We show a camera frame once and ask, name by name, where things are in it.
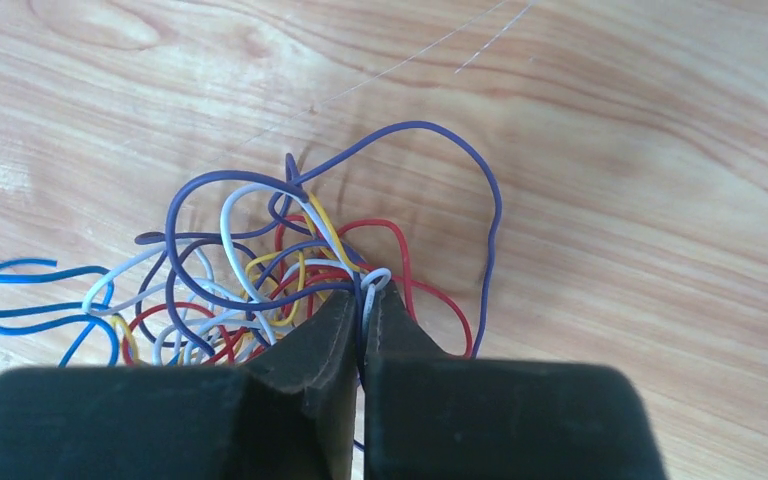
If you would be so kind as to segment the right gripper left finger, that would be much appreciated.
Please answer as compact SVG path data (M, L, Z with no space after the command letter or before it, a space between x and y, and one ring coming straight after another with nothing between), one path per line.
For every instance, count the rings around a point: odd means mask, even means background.
M347 479L352 295L237 366L0 375L0 479Z

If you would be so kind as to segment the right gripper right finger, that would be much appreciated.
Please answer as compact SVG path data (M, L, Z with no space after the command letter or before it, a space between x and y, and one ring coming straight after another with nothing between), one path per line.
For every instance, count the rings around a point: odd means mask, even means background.
M666 477L644 403L615 368L449 354L395 285L365 340L369 479Z

